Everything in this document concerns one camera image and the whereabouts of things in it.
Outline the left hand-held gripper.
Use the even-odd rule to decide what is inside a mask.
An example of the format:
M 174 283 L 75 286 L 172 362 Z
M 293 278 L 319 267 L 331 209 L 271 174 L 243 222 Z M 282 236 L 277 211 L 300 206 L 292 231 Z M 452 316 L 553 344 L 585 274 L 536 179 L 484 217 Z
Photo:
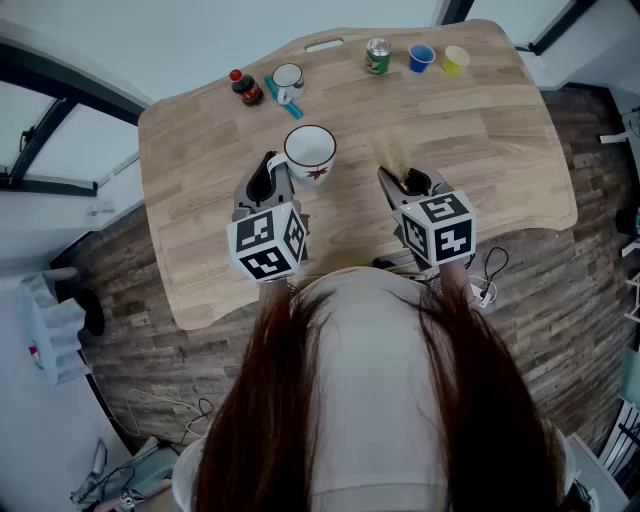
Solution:
M 265 283 L 298 273 L 306 258 L 308 230 L 287 166 L 268 162 L 275 151 L 265 153 L 254 171 L 247 172 L 236 187 L 236 205 L 261 205 L 265 201 L 289 201 L 227 225 L 232 263 L 251 281 Z

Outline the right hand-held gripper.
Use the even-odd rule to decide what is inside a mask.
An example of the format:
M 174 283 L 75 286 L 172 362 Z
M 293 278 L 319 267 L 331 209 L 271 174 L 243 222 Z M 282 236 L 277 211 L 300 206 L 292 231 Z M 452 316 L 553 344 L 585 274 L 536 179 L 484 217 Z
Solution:
M 476 214 L 463 191 L 453 191 L 430 169 L 411 167 L 407 190 L 385 168 L 379 167 L 377 175 L 403 240 L 415 255 L 437 267 L 475 253 Z M 415 201 L 416 195 L 427 198 Z

